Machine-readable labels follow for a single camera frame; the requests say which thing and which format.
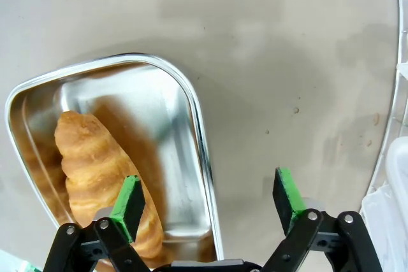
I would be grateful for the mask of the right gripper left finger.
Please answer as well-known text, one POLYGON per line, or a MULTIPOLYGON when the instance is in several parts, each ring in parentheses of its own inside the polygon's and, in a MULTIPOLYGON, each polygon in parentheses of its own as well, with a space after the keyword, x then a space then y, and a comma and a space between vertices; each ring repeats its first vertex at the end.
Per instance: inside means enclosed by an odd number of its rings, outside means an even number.
POLYGON ((44 271, 94 271, 101 259, 108 259, 116 271, 148 271, 131 243, 145 207, 142 182, 128 176, 109 216, 81 228, 65 223, 58 228, 44 271))

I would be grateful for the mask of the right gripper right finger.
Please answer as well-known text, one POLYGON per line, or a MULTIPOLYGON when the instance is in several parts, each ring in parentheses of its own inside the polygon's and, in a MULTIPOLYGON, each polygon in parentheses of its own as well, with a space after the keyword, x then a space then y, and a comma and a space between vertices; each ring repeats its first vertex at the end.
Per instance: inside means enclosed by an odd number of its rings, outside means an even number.
POLYGON ((333 271, 380 271, 361 215, 343 211, 332 217, 306 207, 288 168, 277 168, 273 200, 285 238, 263 266, 263 271, 298 271, 310 251, 322 252, 333 271))

